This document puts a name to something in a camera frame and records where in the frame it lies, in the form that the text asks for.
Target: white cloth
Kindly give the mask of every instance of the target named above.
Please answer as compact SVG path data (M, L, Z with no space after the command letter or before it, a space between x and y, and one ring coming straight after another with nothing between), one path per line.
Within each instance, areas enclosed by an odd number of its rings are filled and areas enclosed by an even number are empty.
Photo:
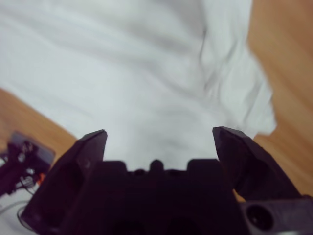
M0 0L0 86L129 170L216 158L212 127L275 128L251 0Z

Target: cable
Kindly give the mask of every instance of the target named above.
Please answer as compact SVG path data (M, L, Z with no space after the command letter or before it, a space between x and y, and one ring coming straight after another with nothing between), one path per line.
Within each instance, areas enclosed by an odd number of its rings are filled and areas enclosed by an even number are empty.
M15 202L15 203L12 203L11 205L5 207L4 209L2 209L0 211L0 215L2 215L3 213L5 213L6 211L8 211L9 209L19 205L19 204L25 204L25 203L28 203L28 201L18 201L18 202Z
M26 189L26 191L27 191L29 194L31 194L31 195L34 196L34 194L33 194L28 188L25 188L25 189Z
M21 208L18 209L18 212L16 213L16 217L18 218L19 223L20 223L24 228L26 228L27 230L30 230L30 231L32 231L32 232L35 232L34 230L31 229L31 227L29 227L29 226L21 219L20 212L21 212L22 210L24 210L25 207L26 207L26 206L21 207Z

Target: crumpled white cloth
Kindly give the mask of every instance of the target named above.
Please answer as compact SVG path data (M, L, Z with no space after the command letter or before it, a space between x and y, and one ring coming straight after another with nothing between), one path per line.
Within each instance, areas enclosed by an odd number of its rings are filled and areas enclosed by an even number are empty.
M129 170L216 158L212 127L275 128L251 0L0 0L0 87Z

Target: black plastic part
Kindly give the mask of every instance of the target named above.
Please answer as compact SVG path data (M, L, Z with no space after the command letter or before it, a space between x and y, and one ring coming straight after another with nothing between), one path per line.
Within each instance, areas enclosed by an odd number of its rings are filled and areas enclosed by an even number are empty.
M57 235L93 165L103 160L107 133L100 130L78 140L47 174L22 213L41 235Z
M249 234L217 160L192 160L186 171L154 161L139 175L99 163L63 225L61 235Z
M250 137L226 127L213 128L213 135L232 187L244 199L301 198L274 158Z

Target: wooden surface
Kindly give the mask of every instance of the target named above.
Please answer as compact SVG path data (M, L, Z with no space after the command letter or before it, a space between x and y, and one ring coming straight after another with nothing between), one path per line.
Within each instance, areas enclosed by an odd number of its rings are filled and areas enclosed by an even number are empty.
M313 195L313 1L255 0L249 43L273 88L278 127L256 141L301 193ZM75 138L0 91L0 148L18 130L62 155Z

